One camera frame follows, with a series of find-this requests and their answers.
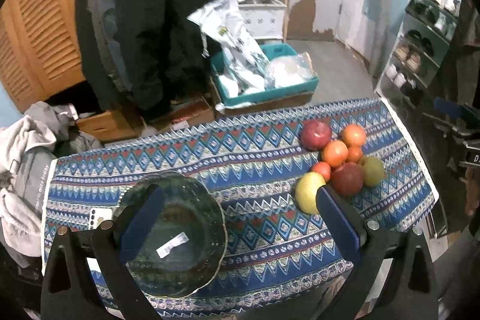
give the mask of peeling paint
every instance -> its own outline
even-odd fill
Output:
[[[288,38],[291,40],[334,41],[333,29],[314,31],[317,0],[299,0],[289,16]]]

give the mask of wooden louvered door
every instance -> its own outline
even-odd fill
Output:
[[[85,80],[74,0],[7,0],[18,45],[48,97]]]
[[[21,112],[47,98],[18,44],[7,7],[0,11],[0,81]]]

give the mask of shelf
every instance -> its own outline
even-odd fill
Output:
[[[402,95],[403,100],[406,102],[408,106],[410,106],[412,109],[416,109],[417,107],[412,103],[409,97],[407,97],[404,93],[402,93],[402,90],[400,90],[399,86],[397,86],[392,79],[390,79],[388,76],[386,78],[395,86],[395,88],[398,90],[398,92]]]
[[[423,24],[423,26],[425,26],[429,31],[431,31],[433,34],[435,34],[440,40],[442,40],[445,44],[448,44],[450,45],[450,41],[448,41],[446,39],[445,36],[443,36],[443,34],[440,34],[438,33],[434,28],[432,28],[430,25],[428,25],[427,23],[425,23],[424,21],[422,21],[421,19],[419,19],[417,16],[411,14],[410,12],[408,12],[408,10],[405,10],[406,14],[411,16],[412,18],[416,19],[418,22],[420,22],[421,24]]]
[[[404,34],[401,34],[400,37],[406,41],[408,41],[410,43],[410,45],[421,55],[423,55],[423,57],[426,57],[427,59],[429,59],[434,65],[435,67],[437,68],[440,68],[440,65],[438,65],[435,60],[430,56],[428,55],[427,53],[425,53],[423,50],[421,50],[416,44],[412,43],[412,41],[408,38],[408,37],[405,37]]]
[[[452,14],[450,14],[450,12],[446,11],[443,7],[441,7],[440,5],[435,3],[434,1],[432,1],[432,0],[418,0],[418,1],[422,2],[423,4],[426,4],[428,6],[434,7],[440,13],[444,14],[447,18],[449,18],[451,21],[457,23],[458,18],[456,16],[453,16]]]
[[[413,72],[405,63],[403,63],[399,58],[398,56],[395,54],[395,52],[393,53],[393,56],[395,57],[395,59],[397,59],[400,63],[400,67],[401,67],[401,72],[406,72],[407,74],[410,74],[411,76],[413,76],[416,80],[418,80],[422,85],[423,87],[425,88],[428,88],[428,84],[423,80],[423,78],[421,76],[418,76],[415,72]]]

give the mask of concrete floor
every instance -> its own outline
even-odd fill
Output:
[[[310,104],[354,98],[375,98],[363,62],[337,43],[288,41],[298,53],[308,52],[320,82]]]

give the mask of table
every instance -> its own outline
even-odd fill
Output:
[[[438,200],[425,163],[387,101],[345,100],[228,117],[52,163],[44,202],[44,265],[56,230],[87,229],[92,207],[115,209],[119,197],[152,172],[177,170],[208,188],[226,216],[228,245],[217,277],[183,299],[147,295],[161,316],[238,312],[291,298],[352,267],[320,215],[293,198],[296,180],[318,153],[299,145],[302,122],[320,118],[333,137],[350,123],[367,132],[363,152],[383,160],[385,180],[351,200],[359,214],[406,230]],[[101,273],[92,271],[106,306],[115,308]]]

